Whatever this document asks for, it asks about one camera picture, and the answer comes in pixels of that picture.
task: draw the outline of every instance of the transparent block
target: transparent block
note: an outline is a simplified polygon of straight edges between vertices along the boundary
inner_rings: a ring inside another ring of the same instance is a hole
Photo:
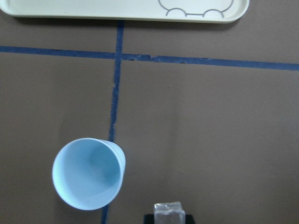
[[[155,224],[185,224],[185,211],[181,202],[154,205]]]

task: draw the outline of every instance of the tray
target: tray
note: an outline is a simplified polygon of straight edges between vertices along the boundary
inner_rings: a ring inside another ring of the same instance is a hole
[[[16,17],[93,18],[229,23],[247,10],[249,0],[0,0]]]

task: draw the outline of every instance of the plastic cup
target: plastic cup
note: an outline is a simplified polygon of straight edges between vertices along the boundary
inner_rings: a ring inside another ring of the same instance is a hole
[[[92,138],[77,139],[64,146],[55,158],[54,187],[74,208],[99,209],[120,191],[125,165],[125,155],[118,145]]]

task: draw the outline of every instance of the horizontal blue tape strip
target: horizontal blue tape strip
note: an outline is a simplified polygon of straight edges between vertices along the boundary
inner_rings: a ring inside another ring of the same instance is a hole
[[[115,59],[115,53],[97,52],[97,51],[55,50],[55,49],[0,46],[0,52]],[[294,64],[294,63],[256,62],[256,61],[226,60],[226,59],[214,59],[214,58],[175,57],[175,56],[152,57],[150,55],[122,54],[121,59],[126,61],[141,61],[141,62],[204,64],[204,65],[214,65],[214,66],[293,70],[293,71],[299,70],[299,64]]]
[[[0,52],[33,54],[33,55],[51,55],[51,56],[70,56],[70,57],[89,57],[101,59],[114,59],[115,53],[97,52],[97,51],[83,51],[83,50],[56,50],[43,48],[25,48],[25,47],[11,47],[0,46]]]
[[[277,70],[299,70],[299,64],[292,63],[274,63],[274,62],[255,62],[226,60],[214,58],[197,58],[197,57],[175,57],[175,56],[156,56],[122,54],[122,59],[127,61],[141,62],[161,62],[161,63],[181,63],[181,64],[204,64],[214,66],[257,68],[257,69],[277,69]]]

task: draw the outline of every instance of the blue tape line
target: blue tape line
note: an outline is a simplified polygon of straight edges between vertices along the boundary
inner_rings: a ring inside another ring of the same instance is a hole
[[[116,36],[116,51],[115,51],[115,66],[114,66],[114,87],[112,93],[111,105],[111,120],[109,129],[109,141],[114,142],[115,137],[115,123],[117,119],[118,96],[121,80],[121,55],[122,55],[122,42],[123,42],[124,21],[118,21],[117,36]],[[101,224],[107,224],[109,212],[109,204],[102,209]]]
[[[122,59],[126,61],[141,61],[141,62],[204,64],[204,65],[226,66],[226,67],[295,70],[295,71],[299,70],[299,64],[292,64],[292,63],[255,62],[255,61],[226,60],[226,59],[214,59],[214,58],[175,57],[175,56],[152,57],[150,55],[122,54]]]
[[[56,50],[56,49],[25,48],[25,47],[11,47],[11,46],[0,46],[0,52],[33,54],[33,55],[88,57],[88,58],[101,58],[101,59],[114,59],[115,57],[115,53],[109,53],[109,52],[83,51],[83,50]]]

